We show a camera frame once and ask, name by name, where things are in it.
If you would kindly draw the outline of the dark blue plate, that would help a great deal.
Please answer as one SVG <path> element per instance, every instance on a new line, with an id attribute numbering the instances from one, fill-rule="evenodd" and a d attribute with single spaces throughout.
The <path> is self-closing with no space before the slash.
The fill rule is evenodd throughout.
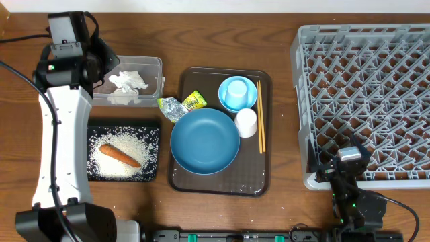
<path id="1" fill-rule="evenodd" d="M 212 108 L 194 110 L 173 127 L 173 158 L 186 171 L 212 175 L 226 169 L 239 153 L 241 139 L 233 120 Z"/>

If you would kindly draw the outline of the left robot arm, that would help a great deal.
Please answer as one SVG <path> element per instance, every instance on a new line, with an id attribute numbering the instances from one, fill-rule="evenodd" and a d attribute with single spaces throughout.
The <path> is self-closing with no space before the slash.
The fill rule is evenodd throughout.
<path id="1" fill-rule="evenodd" d="M 87 178 L 93 85 L 118 65 L 98 36 L 57 38 L 42 51 L 30 84 L 42 111 L 42 156 L 32 209 L 18 212 L 26 241 L 140 241 L 140 224 L 94 205 Z"/>

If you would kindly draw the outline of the orange carrot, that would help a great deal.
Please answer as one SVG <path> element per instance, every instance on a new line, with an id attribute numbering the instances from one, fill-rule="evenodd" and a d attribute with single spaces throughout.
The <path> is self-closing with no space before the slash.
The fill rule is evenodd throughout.
<path id="1" fill-rule="evenodd" d="M 104 155 L 107 155 L 113 159 L 116 159 L 121 163 L 125 163 L 125 164 L 127 164 L 131 167 L 135 167 L 135 168 L 141 167 L 141 164 L 138 161 L 136 161 L 131 156 L 125 154 L 124 152 L 122 152 L 121 150 L 116 148 L 115 146 L 112 146 L 109 144 L 104 144 L 104 145 L 100 146 L 99 150 Z"/>

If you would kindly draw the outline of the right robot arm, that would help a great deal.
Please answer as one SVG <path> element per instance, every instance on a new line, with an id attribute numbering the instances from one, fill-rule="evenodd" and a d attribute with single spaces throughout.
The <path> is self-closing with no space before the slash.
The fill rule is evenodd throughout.
<path id="1" fill-rule="evenodd" d="M 341 220 L 324 241 L 375 241 L 375 230 L 383 225 L 386 201 L 378 193 L 361 191 L 356 180 L 366 171 L 371 154 L 355 135 L 350 136 L 350 141 L 349 147 L 340 148 L 326 163 L 318 161 L 315 148 L 308 141 L 306 172 L 315 174 L 318 183 L 330 183 L 333 214 Z"/>

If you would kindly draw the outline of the yellow silver snack wrapper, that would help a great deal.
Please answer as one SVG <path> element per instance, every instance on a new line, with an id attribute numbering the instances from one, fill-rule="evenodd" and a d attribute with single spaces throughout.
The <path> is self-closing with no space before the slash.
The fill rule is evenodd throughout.
<path id="1" fill-rule="evenodd" d="M 205 107 L 208 103 L 203 96 L 195 90 L 184 101 L 180 102 L 174 97 L 159 98 L 158 107 L 164 117 L 176 123 L 189 112 Z"/>

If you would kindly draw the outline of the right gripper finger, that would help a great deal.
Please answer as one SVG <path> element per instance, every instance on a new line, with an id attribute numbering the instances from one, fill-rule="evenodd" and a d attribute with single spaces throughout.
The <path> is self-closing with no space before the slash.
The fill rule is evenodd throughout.
<path id="1" fill-rule="evenodd" d="M 359 142 L 354 134 L 350 135 L 351 145 L 357 147 L 362 157 L 370 157 L 371 153 Z"/>
<path id="2" fill-rule="evenodd" d="M 320 163 L 317 159 L 317 155 L 312 145 L 312 141 L 308 140 L 308 160 L 306 165 L 306 172 L 315 173 L 319 170 L 319 167 L 320 167 Z"/>

